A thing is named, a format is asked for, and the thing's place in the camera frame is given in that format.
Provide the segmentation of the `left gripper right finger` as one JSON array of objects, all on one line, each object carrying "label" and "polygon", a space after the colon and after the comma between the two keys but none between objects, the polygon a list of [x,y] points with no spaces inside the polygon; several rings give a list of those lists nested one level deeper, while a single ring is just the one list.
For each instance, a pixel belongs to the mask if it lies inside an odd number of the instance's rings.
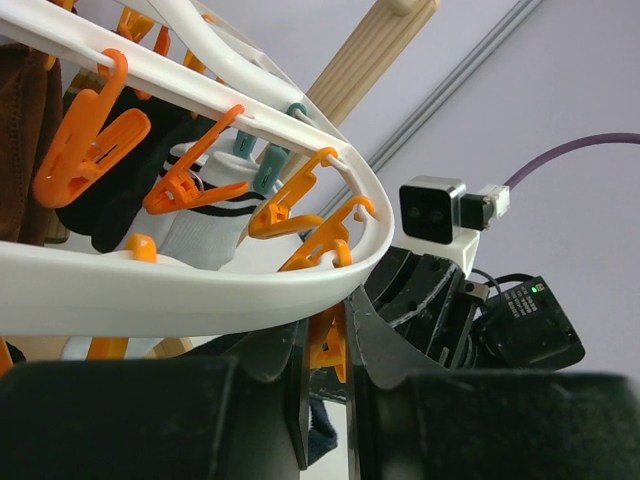
[{"label": "left gripper right finger", "polygon": [[635,479],[639,388],[610,373],[447,370],[363,289],[344,303],[352,479]]}]

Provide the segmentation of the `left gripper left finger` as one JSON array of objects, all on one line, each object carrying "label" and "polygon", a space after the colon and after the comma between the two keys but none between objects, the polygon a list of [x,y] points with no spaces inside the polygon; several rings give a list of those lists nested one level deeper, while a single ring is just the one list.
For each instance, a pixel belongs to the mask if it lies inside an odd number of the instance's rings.
[{"label": "left gripper left finger", "polygon": [[164,360],[29,362],[1,381],[5,479],[296,479],[305,322]]}]

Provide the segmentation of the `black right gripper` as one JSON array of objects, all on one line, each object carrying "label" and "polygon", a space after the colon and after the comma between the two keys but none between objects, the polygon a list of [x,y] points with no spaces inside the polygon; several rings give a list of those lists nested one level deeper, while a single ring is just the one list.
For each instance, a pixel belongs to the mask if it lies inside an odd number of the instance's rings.
[{"label": "black right gripper", "polygon": [[392,246],[364,289],[377,314],[426,357],[447,369],[475,366],[472,323],[489,287],[467,279],[454,261]]}]

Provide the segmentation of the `white plastic clip hanger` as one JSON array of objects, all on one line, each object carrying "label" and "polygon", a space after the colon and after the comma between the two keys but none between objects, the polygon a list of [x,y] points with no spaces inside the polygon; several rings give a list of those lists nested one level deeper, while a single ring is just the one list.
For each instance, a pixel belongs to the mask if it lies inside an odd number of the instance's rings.
[{"label": "white plastic clip hanger", "polygon": [[346,298],[389,248],[393,210],[376,174],[324,117],[286,115],[303,92],[243,34],[196,1],[135,1],[136,12],[168,26],[208,68],[196,73],[47,1],[6,1],[4,36],[95,69],[110,66],[105,50],[128,61],[127,84],[201,115],[217,118],[235,105],[237,128],[293,151],[333,149],[333,161],[355,194],[373,204],[341,268],[324,255],[317,266],[282,273],[236,273],[150,264],[126,254],[3,243],[1,331],[8,336],[188,337],[279,326]]}]

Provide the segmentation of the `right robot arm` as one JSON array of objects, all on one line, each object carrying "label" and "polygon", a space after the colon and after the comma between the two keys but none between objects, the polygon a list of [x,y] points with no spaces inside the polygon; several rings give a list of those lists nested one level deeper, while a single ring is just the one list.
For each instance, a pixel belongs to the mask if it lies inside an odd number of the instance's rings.
[{"label": "right robot arm", "polygon": [[556,371],[586,355],[540,276],[482,274],[474,281],[449,259],[392,247],[364,289],[396,333],[447,369]]}]

